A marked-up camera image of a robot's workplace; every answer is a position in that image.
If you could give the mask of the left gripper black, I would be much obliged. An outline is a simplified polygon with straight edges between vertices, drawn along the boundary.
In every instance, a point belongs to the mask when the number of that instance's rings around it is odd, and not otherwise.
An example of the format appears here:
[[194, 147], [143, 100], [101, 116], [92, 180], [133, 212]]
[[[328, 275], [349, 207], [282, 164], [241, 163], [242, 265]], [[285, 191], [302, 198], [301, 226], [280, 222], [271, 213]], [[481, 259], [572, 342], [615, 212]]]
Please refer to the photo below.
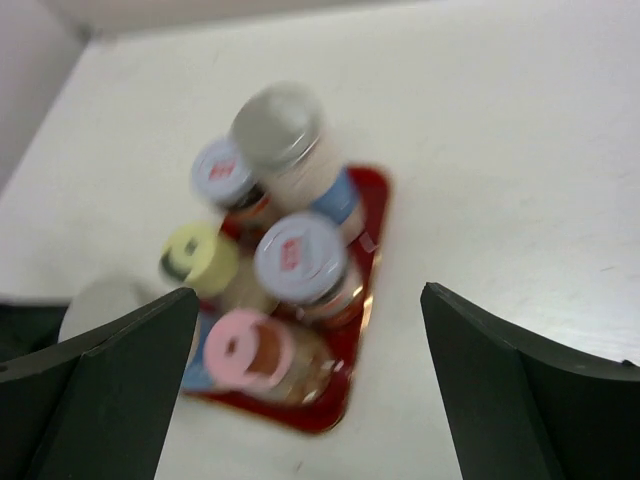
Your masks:
[[1, 304], [1, 362], [58, 342], [67, 304]]

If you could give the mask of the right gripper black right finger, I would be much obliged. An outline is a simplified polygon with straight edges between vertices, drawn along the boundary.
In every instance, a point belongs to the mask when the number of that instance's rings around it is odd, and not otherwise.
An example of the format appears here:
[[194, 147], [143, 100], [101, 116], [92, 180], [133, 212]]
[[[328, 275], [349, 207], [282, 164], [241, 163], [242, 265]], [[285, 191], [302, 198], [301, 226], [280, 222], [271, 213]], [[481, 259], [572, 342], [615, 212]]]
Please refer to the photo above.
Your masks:
[[438, 283], [421, 308], [463, 478], [638, 478], [638, 365], [564, 346]]

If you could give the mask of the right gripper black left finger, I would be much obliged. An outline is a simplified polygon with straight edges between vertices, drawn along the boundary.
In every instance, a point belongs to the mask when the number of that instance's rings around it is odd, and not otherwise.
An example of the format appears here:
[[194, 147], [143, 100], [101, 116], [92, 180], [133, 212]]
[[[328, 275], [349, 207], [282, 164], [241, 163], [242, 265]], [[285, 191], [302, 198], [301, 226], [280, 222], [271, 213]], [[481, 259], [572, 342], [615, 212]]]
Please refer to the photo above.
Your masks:
[[153, 478], [198, 311], [179, 288], [2, 363], [2, 478]]

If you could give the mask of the silver cap blue label bottle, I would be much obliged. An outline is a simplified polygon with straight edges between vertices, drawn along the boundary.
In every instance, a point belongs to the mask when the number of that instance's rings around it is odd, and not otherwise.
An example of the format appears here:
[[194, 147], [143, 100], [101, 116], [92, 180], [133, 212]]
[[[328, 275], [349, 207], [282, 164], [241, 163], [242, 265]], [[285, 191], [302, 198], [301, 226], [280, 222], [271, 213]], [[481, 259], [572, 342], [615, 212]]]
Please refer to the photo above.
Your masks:
[[[81, 290], [71, 301], [62, 319], [58, 342], [110, 323], [159, 297], [147, 284], [122, 275], [100, 278]], [[206, 337], [217, 318], [199, 313], [191, 349], [181, 381], [184, 392], [215, 390], [214, 380], [203, 363]]]

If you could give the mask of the pink cap spice bottle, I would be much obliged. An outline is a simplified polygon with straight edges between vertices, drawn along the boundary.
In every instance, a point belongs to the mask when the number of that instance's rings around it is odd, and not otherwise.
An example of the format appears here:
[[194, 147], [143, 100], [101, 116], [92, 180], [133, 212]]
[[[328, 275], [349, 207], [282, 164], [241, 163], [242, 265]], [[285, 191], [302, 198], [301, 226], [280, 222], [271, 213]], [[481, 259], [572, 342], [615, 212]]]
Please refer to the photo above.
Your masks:
[[213, 325], [202, 358], [219, 388], [284, 407], [317, 401], [344, 366], [311, 328], [247, 309]]

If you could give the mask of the yellow cap spice bottle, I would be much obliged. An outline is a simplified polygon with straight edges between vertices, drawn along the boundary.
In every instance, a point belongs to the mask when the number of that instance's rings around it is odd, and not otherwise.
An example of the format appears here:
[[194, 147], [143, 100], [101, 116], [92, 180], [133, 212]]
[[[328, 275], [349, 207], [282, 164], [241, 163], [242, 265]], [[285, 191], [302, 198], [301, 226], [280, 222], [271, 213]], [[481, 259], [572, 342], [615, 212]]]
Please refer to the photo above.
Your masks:
[[201, 302], [218, 313], [246, 308], [271, 314], [278, 306], [257, 280], [253, 256], [206, 223], [175, 230], [163, 247], [159, 269], [170, 280], [193, 289]]

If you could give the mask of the white cap red label jar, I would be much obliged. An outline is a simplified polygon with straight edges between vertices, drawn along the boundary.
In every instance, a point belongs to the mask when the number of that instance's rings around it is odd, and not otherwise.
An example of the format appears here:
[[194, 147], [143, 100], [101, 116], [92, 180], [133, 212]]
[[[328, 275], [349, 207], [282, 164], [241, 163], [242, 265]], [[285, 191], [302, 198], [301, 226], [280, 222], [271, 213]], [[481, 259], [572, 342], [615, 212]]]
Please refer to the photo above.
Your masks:
[[235, 223], [268, 229], [280, 214], [229, 137], [208, 144], [196, 157], [191, 180], [195, 192]]

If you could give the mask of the silver cap tall bottle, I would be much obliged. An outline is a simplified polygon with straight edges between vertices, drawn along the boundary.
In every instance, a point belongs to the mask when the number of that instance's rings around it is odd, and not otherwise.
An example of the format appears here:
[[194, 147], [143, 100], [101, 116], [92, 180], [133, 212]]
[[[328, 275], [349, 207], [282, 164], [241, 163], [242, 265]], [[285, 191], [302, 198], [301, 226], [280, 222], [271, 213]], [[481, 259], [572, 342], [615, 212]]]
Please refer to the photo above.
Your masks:
[[333, 221], [347, 244], [365, 228], [361, 195], [307, 88], [282, 82], [250, 97], [230, 134], [276, 204], [287, 213], [311, 210]]

